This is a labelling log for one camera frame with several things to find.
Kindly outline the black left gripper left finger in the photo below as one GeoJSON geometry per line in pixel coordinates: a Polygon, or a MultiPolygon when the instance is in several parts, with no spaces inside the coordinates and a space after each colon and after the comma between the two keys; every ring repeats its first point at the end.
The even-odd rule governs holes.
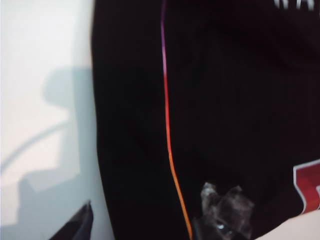
{"type": "Polygon", "coordinates": [[[88,200],[50,240],[90,240],[93,221],[91,201],[88,200]]]}

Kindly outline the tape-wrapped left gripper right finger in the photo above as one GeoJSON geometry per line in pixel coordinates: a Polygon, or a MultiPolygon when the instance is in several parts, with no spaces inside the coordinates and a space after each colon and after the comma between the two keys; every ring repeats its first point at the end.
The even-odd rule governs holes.
{"type": "Polygon", "coordinates": [[[220,195],[214,184],[205,182],[201,193],[202,216],[192,220],[194,240],[249,240],[254,203],[242,193],[240,186],[220,195]]]}

